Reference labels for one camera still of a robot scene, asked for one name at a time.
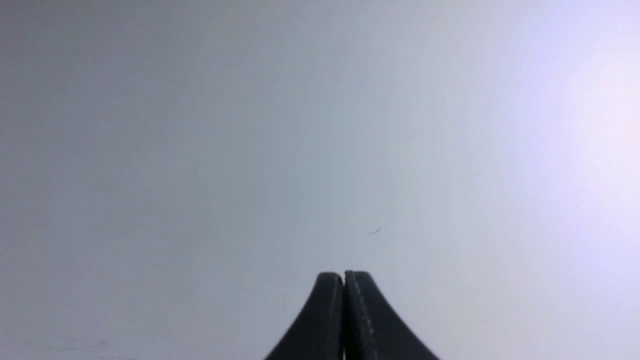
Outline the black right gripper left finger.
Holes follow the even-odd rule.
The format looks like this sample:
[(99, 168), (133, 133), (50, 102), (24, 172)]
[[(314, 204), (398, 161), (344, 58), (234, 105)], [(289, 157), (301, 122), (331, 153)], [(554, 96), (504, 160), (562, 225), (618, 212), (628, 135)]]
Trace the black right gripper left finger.
[(267, 360), (342, 360), (345, 285), (338, 273), (320, 272), (295, 320)]

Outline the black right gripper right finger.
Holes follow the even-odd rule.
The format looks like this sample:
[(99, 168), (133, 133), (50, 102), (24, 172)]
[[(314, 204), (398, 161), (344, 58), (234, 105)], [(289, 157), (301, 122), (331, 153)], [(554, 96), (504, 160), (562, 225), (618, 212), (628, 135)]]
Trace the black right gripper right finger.
[(436, 360), (366, 271), (345, 272), (343, 351), (346, 360)]

